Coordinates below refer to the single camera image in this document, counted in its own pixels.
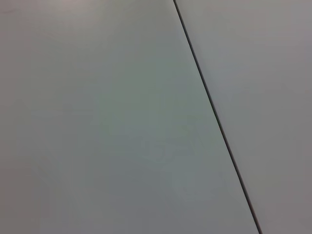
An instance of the dark gap line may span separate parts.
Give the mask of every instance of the dark gap line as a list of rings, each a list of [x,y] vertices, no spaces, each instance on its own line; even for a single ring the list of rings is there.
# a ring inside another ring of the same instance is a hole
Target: dark gap line
[[[193,58],[194,58],[194,60],[195,60],[196,66],[197,66],[197,69],[198,69],[198,71],[199,71],[200,78],[201,78],[201,80],[202,80],[202,82],[203,82],[203,85],[204,85],[204,87],[205,87],[205,90],[206,90],[206,93],[207,93],[209,102],[210,102],[211,107],[212,107],[212,109],[213,109],[213,112],[214,112],[216,121],[217,121],[218,126],[219,126],[220,131],[221,131],[221,134],[222,134],[222,136],[223,136],[223,139],[224,139],[226,148],[227,148],[228,151],[229,151],[229,154],[230,154],[232,163],[233,163],[233,165],[234,165],[236,174],[237,174],[238,179],[239,179],[239,183],[240,183],[240,185],[241,185],[241,187],[242,187],[242,189],[243,189],[243,192],[244,192],[246,201],[247,201],[248,206],[249,206],[249,209],[250,209],[250,211],[251,211],[251,213],[252,213],[254,223],[255,223],[255,225],[256,225],[256,227],[257,227],[257,229],[258,229],[259,234],[263,234],[263,232],[262,232],[262,230],[261,230],[261,228],[260,228],[260,225],[259,225],[259,221],[258,221],[258,219],[257,219],[257,217],[256,217],[256,215],[255,215],[253,205],[252,205],[252,203],[251,203],[251,201],[250,201],[250,198],[249,198],[249,195],[248,195],[248,193],[247,193],[246,186],[245,186],[245,184],[244,184],[244,182],[243,182],[242,176],[241,176],[241,174],[240,174],[240,172],[239,172],[239,170],[238,170],[238,167],[237,167],[237,163],[236,163],[236,161],[235,161],[235,159],[234,159],[234,157],[233,157],[233,153],[232,153],[232,151],[231,151],[231,149],[230,149],[228,140],[227,140],[227,138],[226,138],[226,136],[225,136],[223,127],[222,127],[221,122],[220,122],[220,118],[219,118],[219,116],[218,116],[218,114],[217,114],[217,112],[216,112],[216,110],[215,110],[215,105],[214,105],[214,103],[213,103],[213,101],[212,101],[212,98],[211,98],[211,95],[210,95],[210,93],[209,93],[209,90],[208,90],[206,81],[205,81],[204,76],[203,76],[203,73],[202,73],[202,71],[201,71],[201,69],[200,69],[198,60],[197,60],[197,58],[196,58],[196,55],[195,55],[195,52],[194,52],[194,49],[193,49],[193,46],[192,46],[192,43],[191,43],[191,40],[190,40],[190,37],[189,37],[189,35],[188,35],[188,33],[187,33],[187,30],[186,30],[184,21],[183,21],[183,19],[182,19],[182,16],[181,16],[179,7],[178,7],[178,5],[177,5],[176,0],[173,0],[173,1],[174,1],[174,4],[175,4],[175,8],[176,8],[177,14],[179,15],[179,19],[180,19],[180,21],[181,21],[181,24],[182,24],[182,27],[183,27],[183,30],[184,30],[186,39],[187,39],[187,41],[188,41],[188,43],[189,43],[189,46],[190,46],[190,49],[191,49]]]

